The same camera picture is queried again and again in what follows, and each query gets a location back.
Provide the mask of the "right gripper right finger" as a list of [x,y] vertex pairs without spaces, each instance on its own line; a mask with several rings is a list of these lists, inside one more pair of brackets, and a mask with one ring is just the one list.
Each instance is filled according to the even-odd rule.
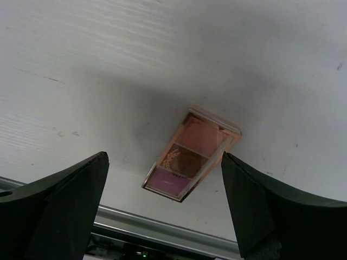
[[287,185],[230,153],[221,167],[243,259],[346,259],[346,202]]

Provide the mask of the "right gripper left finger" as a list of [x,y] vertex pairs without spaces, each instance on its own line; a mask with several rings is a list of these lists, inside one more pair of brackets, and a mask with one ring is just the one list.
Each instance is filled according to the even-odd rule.
[[108,169],[99,152],[1,192],[1,259],[83,259]]

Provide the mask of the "long pink blush palette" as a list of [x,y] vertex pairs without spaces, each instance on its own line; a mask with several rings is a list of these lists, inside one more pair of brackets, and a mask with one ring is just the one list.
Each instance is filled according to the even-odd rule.
[[242,138],[235,124],[191,107],[142,188],[181,203]]

